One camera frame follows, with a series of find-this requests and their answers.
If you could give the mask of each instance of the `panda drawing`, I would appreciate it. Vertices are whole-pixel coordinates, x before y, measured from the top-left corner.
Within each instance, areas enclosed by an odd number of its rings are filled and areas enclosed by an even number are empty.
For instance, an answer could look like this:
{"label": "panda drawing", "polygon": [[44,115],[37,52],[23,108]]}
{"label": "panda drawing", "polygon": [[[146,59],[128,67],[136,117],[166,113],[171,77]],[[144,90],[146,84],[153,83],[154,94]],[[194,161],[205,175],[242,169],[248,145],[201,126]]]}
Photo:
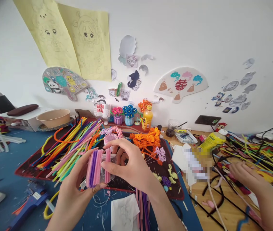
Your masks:
{"label": "panda drawing", "polygon": [[55,81],[47,81],[48,86],[52,90],[52,93],[61,93],[61,89],[59,85]]}

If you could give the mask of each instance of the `table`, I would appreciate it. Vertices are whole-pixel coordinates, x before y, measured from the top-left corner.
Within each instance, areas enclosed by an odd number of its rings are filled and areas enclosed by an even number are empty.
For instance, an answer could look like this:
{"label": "table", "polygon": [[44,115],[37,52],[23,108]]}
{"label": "table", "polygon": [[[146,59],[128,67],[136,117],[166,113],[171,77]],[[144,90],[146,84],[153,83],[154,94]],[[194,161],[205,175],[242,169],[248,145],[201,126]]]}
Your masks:
{"label": "table", "polygon": [[[201,131],[190,131],[192,134],[196,134],[196,135],[205,135],[208,136],[210,134],[210,132],[201,132]],[[164,135],[164,139],[168,140],[171,144],[173,145],[183,145],[182,143],[180,143],[176,137],[172,137],[169,138],[165,135],[165,133],[163,133]],[[217,173],[210,171],[210,178],[214,177],[215,175],[217,175]],[[197,196],[197,201],[199,203],[201,203],[202,201],[207,201],[207,200],[211,200],[210,194],[207,191],[205,196],[202,196],[202,192],[205,188],[205,186],[207,185],[207,183],[205,182],[197,182],[192,186],[192,196],[194,197],[194,195]],[[245,211],[246,208],[246,204],[231,190],[231,188],[226,184],[226,182],[222,181],[221,183],[224,195],[230,199],[235,205],[237,205],[239,208],[241,208],[243,211]],[[215,192],[214,190],[212,190],[212,194],[214,196],[214,199],[216,201],[216,203],[218,203],[221,199],[220,194],[218,194],[217,192]],[[251,199],[246,196],[243,195],[241,193],[241,195],[244,197],[244,199],[248,202],[251,203]],[[208,212],[211,211],[211,208],[209,208],[208,206],[203,206],[204,208],[206,208],[206,210]],[[194,207],[197,216],[200,220],[200,223],[202,225],[203,230],[222,230],[221,227],[211,218],[207,218],[207,214],[199,207]],[[237,208],[235,208],[231,203],[229,203],[227,200],[224,200],[223,205],[219,208],[219,211],[221,213],[221,216],[223,218],[224,224],[226,226],[226,228],[231,231],[231,230],[236,230],[237,228],[237,224],[239,220],[244,219],[244,214],[241,213]],[[214,213],[213,217],[220,221],[218,214]],[[259,226],[257,226],[254,222],[252,222],[251,220],[249,220],[249,222],[247,224],[244,224],[241,228],[241,231],[259,231],[262,230]]]}
{"label": "table", "polygon": [[[22,137],[26,139],[26,143],[9,144],[9,152],[0,153],[0,192],[6,194],[6,198],[0,203],[0,230],[5,230],[10,222],[14,219],[14,215],[11,213],[19,208],[26,198],[26,187],[28,184],[28,179],[20,176],[14,175],[15,170],[20,164],[25,162],[30,155],[35,153],[45,142],[47,137],[53,135],[54,132],[27,132],[20,130],[12,130],[8,135],[15,137]],[[185,204],[188,211],[186,211],[182,201],[175,200],[176,204],[179,206],[183,213],[183,221],[188,227],[188,230],[201,231],[202,227],[197,219],[195,210],[193,209],[193,204],[187,193],[184,180],[179,174],[179,180],[182,185],[182,190],[185,192]],[[54,183],[50,181],[40,181],[45,185],[48,193],[53,196],[58,190],[59,185],[56,188],[53,188]],[[101,202],[107,199],[106,194],[107,189],[100,190],[96,195],[100,198]],[[114,199],[119,199],[128,196],[127,192],[120,191],[111,191],[111,196]],[[79,223],[76,225],[74,230],[103,230],[103,225],[106,230],[111,229],[111,201],[107,202],[102,208],[96,208],[94,206],[94,201],[91,200],[89,203],[84,215],[82,216]],[[48,220],[43,219],[43,211],[45,206],[41,206],[34,210],[30,217],[25,221],[20,230],[27,231],[43,231],[48,225]],[[151,208],[150,211],[150,222],[151,230],[157,230],[157,223]]]}

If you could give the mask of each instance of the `bowl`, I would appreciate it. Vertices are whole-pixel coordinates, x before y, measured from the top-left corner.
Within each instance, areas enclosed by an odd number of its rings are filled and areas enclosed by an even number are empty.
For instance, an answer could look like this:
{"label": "bowl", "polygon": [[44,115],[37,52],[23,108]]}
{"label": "bowl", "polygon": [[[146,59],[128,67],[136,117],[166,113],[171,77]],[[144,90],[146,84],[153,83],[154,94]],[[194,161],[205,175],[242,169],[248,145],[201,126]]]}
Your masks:
{"label": "bowl", "polygon": [[41,121],[48,128],[57,127],[70,121],[70,110],[58,109],[48,111],[40,114],[36,119]]}

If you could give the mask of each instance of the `yellow paper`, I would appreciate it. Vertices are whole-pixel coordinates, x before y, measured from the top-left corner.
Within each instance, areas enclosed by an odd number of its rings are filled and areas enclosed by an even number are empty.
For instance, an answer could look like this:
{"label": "yellow paper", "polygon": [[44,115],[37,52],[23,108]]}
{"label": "yellow paper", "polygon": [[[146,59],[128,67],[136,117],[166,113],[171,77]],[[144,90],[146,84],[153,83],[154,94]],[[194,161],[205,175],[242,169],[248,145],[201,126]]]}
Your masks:
{"label": "yellow paper", "polygon": [[68,68],[81,75],[71,38],[57,4],[53,0],[14,0],[14,3],[46,65]]}
{"label": "yellow paper", "polygon": [[111,82],[108,13],[58,4],[85,79]]}

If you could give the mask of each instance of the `wooden table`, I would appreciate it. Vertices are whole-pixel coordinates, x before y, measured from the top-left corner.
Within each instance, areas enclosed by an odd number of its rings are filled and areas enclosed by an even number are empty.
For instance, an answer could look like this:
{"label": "wooden table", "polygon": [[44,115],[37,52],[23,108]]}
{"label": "wooden table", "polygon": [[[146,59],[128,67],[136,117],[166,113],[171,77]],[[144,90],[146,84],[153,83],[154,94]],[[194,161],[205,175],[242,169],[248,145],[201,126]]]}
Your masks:
{"label": "wooden table", "polygon": [[[192,134],[196,134],[196,135],[205,135],[208,136],[210,134],[210,132],[201,132],[201,131],[191,131]],[[173,145],[183,145],[182,143],[180,143],[176,137],[172,137],[169,138],[165,135],[165,133],[162,133],[164,135],[164,139],[168,140],[173,146]],[[217,173],[210,171],[210,178],[213,178],[215,175],[217,175]],[[215,180],[215,182],[212,183],[213,186],[215,186],[217,184],[217,180]],[[207,201],[207,200],[211,200],[209,191],[207,190],[205,196],[202,196],[202,192],[205,188],[205,186],[207,185],[207,183],[205,182],[197,182],[192,186],[192,196],[194,197],[195,195],[197,196],[197,201],[199,203],[201,203],[202,201]],[[228,184],[224,181],[222,181],[221,183],[223,192],[224,192],[224,196],[227,197],[228,199],[230,199],[235,205],[237,205],[239,208],[241,208],[243,211],[245,211],[246,209],[246,204],[241,200],[241,198],[239,198],[238,195],[236,195],[232,189],[228,186]],[[219,201],[221,200],[221,195],[218,194],[217,192],[215,192],[214,190],[212,190],[212,194],[214,196],[214,199],[216,201],[216,203],[218,204]],[[246,196],[243,195],[241,193],[241,195],[244,197],[244,199],[248,202],[251,203],[251,199]],[[211,208],[208,206],[203,206],[208,212],[211,211]],[[202,225],[202,228],[204,231],[207,230],[222,230],[222,228],[214,221],[212,220],[210,217],[207,218],[207,214],[199,207],[196,206],[194,207],[197,216],[200,220],[200,223]],[[223,218],[224,224],[227,228],[228,231],[233,231],[236,230],[237,228],[237,224],[240,220],[245,218],[245,215],[240,212],[236,207],[234,207],[230,202],[228,202],[227,200],[224,200],[223,205],[219,208],[219,211],[221,213],[221,216]],[[220,222],[220,219],[218,217],[218,214],[215,212],[213,217],[218,220]],[[249,220],[249,222],[247,224],[244,224],[241,228],[241,231],[258,231],[258,230],[262,230],[259,226],[257,226],[253,221]]]}

